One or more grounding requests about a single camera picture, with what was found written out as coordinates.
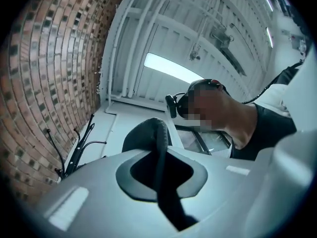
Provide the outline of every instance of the black cable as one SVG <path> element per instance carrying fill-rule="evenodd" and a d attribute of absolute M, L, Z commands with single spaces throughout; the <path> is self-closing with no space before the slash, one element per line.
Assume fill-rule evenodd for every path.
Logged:
<path fill-rule="evenodd" d="M 103 141 L 91 141 L 91 142 L 87 143 L 87 144 L 83 147 L 82 152 L 85 150 L 85 148 L 86 148 L 87 146 L 89 146 L 90 144 L 93 144 L 93 143 L 105 144 L 105 145 L 107 144 L 106 141 L 105 141 L 105 142 L 103 142 Z"/>
<path fill-rule="evenodd" d="M 298 67 L 298 66 L 300 66 L 300 65 L 302 65 L 302 64 L 303 64 L 303 62 L 300 61 L 300 62 L 294 64 L 293 66 L 291 66 L 290 68 L 296 68 L 296 67 Z M 255 101 L 258 97 L 260 97 L 272 84 L 275 83 L 275 81 L 276 81 L 276 80 L 278 79 L 278 77 L 283 73 L 283 71 L 282 71 L 279 75 L 277 75 L 277 76 L 271 81 L 271 83 L 268 84 L 268 85 L 266 86 L 266 88 L 263 89 L 263 91 L 262 91 L 261 93 L 259 93 L 256 97 L 254 97 L 253 99 L 251 99 L 251 100 L 249 100 L 249 101 L 242 102 L 242 104 L 251 103 L 251 102 Z"/>
<path fill-rule="evenodd" d="M 64 160 L 63 160 L 63 157 L 62 157 L 62 155 L 60 154 L 58 148 L 56 147 L 56 145 L 55 145 L 55 143 L 54 143 L 54 141 L 53 141 L 53 139 L 52 139 L 52 136 L 51 136 L 51 133 L 50 133 L 50 132 L 51 132 L 51 130 L 50 130 L 50 129 L 47 129 L 47 133 L 49 134 L 50 140 L 52 141 L 53 146 L 54 146 L 55 150 L 57 151 L 57 153 L 58 153 L 58 155 L 59 155 L 59 158 L 60 158 L 61 169 L 62 169 L 62 173 L 61 173 L 61 177 L 60 177 L 60 178 L 64 178 L 64 176 L 65 176 L 65 164 L 64 164 Z"/>
<path fill-rule="evenodd" d="M 78 136 L 78 141 L 77 141 L 77 146 L 78 146 L 79 141 L 80 141 L 80 134 L 79 134 L 79 132 L 77 131 L 76 128 L 74 128 L 74 131 L 76 132 L 76 134 L 77 134 L 77 136 Z"/>

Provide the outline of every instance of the brick wall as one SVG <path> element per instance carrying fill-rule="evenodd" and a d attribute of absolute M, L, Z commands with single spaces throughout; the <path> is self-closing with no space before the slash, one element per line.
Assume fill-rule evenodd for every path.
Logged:
<path fill-rule="evenodd" d="M 0 51 L 0 164 L 16 196 L 35 203 L 100 105 L 99 66 L 121 0 L 30 0 Z"/>

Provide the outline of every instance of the neck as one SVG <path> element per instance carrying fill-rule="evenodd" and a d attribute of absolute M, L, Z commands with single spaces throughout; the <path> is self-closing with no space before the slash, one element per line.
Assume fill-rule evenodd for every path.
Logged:
<path fill-rule="evenodd" d="M 258 119 L 258 112 L 255 105 L 245 105 L 235 100 L 229 104 L 228 118 L 224 131 L 233 140 L 236 149 L 244 148 L 250 141 Z"/>

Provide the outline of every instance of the white ceiling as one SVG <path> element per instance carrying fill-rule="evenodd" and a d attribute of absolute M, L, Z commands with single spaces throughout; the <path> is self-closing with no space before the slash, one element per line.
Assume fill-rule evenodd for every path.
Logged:
<path fill-rule="evenodd" d="M 263 22 L 267 20 L 267 16 L 262 15 L 260 20 L 256 20 L 257 15 L 254 12 L 262 9 L 259 4 L 252 10 L 247 0 L 226 0 L 230 1 L 230 8 L 224 3 L 224 0 L 213 0 L 209 6 L 206 2 L 209 0 L 166 0 L 159 14 L 155 17 L 154 25 L 150 25 L 149 36 L 146 36 L 149 21 L 152 19 L 154 11 L 161 0 L 153 0 L 146 14 L 143 12 L 149 0 L 134 0 L 132 3 L 133 7 L 129 7 L 131 1 L 123 0 L 109 32 L 102 65 L 102 98 L 103 96 L 106 98 L 106 82 L 108 82 L 112 54 L 115 54 L 112 93 L 118 94 L 122 92 L 128 56 L 131 52 L 131 47 L 133 49 L 133 39 L 136 39 L 137 42 L 132 51 L 133 59 L 129 67 L 129 77 L 127 77 L 127 93 L 129 89 L 132 89 L 133 96 L 123 96 L 123 98 L 132 97 L 139 100 L 145 99 L 162 103 L 167 94 L 175 94 L 187 90 L 188 83 L 144 67 L 147 52 L 180 64 L 203 78 L 219 80 L 238 101 L 248 100 L 259 92 L 259 85 L 261 85 L 265 76 L 265 68 L 270 56 L 267 51 L 268 42 L 263 32 L 266 28 Z M 237 11 L 240 13 L 240 18 L 235 13 Z M 199 39 L 199 45 L 201 46 L 199 55 L 201 59 L 192 61 L 189 60 L 189 54 L 197 42 L 198 32 L 201 31 L 204 24 L 205 16 L 203 13 L 208 14 L 208 17 Z M 143 14 L 146 17 L 140 25 L 140 18 Z M 120 22 L 124 15 L 126 17 L 120 31 Z M 244 34 L 246 43 L 249 46 L 248 52 L 251 50 L 256 57 L 256 59 L 246 63 L 248 65 L 248 68 L 246 68 L 247 77 L 240 76 L 237 73 L 231 63 L 214 46 L 215 39 L 210 37 L 213 26 L 218 27 L 222 24 L 227 27 L 230 23 L 235 23 L 240 32 Z M 137 35 L 138 26 L 141 27 L 139 35 Z M 116 52 L 113 53 L 114 40 L 117 34 L 119 34 L 118 46 Z M 237 51 L 240 52 L 239 54 L 244 54 L 239 51 L 239 48 L 240 45 L 236 45 Z M 136 75 L 135 84 L 131 83 L 131 75 L 133 74 Z"/>

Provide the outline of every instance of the black wire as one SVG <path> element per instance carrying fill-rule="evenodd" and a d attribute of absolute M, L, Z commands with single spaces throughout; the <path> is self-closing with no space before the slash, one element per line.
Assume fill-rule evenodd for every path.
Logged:
<path fill-rule="evenodd" d="M 53 141 L 53 139 L 52 139 L 52 136 L 51 136 L 50 132 L 51 132 L 51 130 L 50 130 L 50 129 L 47 129 L 47 133 L 49 134 L 50 140 L 52 141 L 53 146 L 54 146 L 55 150 L 57 151 L 57 153 L 58 153 L 58 155 L 59 155 L 59 158 L 60 158 L 60 161 L 61 161 L 62 173 L 61 173 L 61 177 L 60 177 L 60 178 L 64 178 L 64 176 L 65 176 L 65 164 L 64 164 L 64 160 L 63 160 L 63 157 L 62 157 L 62 155 L 60 154 L 58 148 L 56 147 L 56 145 L 55 145 L 55 143 L 54 143 L 54 141 Z"/>
<path fill-rule="evenodd" d="M 81 145 L 83 145 L 83 144 L 86 143 L 86 140 L 88 139 L 88 136 L 89 136 L 90 132 L 93 130 L 94 127 L 95 127 L 95 123 L 93 123 L 92 125 L 90 125 L 90 126 L 87 128 L 87 130 L 86 130 L 86 132 L 85 132 L 85 135 L 84 135 L 84 137 L 83 137 L 83 139 L 82 139 Z M 87 145 L 85 145 L 85 146 L 80 150 L 80 156 L 81 156 L 82 153 L 84 152 L 84 150 L 85 150 L 85 148 L 86 148 Z M 79 160 L 80 160 L 80 157 L 77 159 L 77 162 L 76 162 L 75 165 L 74 165 L 75 168 L 76 168 L 76 166 L 78 166 Z"/>
<path fill-rule="evenodd" d="M 78 141 L 77 141 L 77 146 L 78 146 L 79 141 L 80 141 L 80 134 L 79 134 L 79 132 L 77 131 L 76 128 L 74 128 L 74 131 L 76 132 L 76 134 L 77 134 L 77 136 L 78 136 Z"/>
<path fill-rule="evenodd" d="M 300 65 L 302 65 L 303 64 L 303 62 L 298 62 L 298 63 L 296 63 L 296 64 L 294 64 L 293 66 L 291 66 L 290 68 L 296 68 L 296 67 L 298 67 L 298 66 L 300 66 Z M 267 86 L 266 86 L 266 88 L 264 88 L 263 89 L 263 91 L 261 92 L 261 93 L 259 93 L 256 97 L 254 97 L 253 99 L 251 99 L 251 100 L 249 100 L 249 101 L 245 101 L 245 102 L 242 102 L 242 104 L 248 104 L 248 103 L 250 103 L 250 102 L 253 102 L 253 101 L 255 101 L 258 97 L 260 97 L 272 84 L 274 84 L 275 83 L 275 81 L 278 79 L 278 77 L 282 74 L 282 72 L 279 74 L 279 75 L 277 75 L 272 81 L 271 81 L 271 83 L 270 84 L 268 84 Z"/>
<path fill-rule="evenodd" d="M 87 143 L 87 144 L 83 147 L 82 152 L 85 150 L 85 148 L 86 148 L 87 146 L 89 146 L 90 144 L 93 144 L 93 143 L 107 144 L 106 141 L 105 141 L 105 142 L 103 142 L 103 141 L 91 141 L 91 142 Z"/>

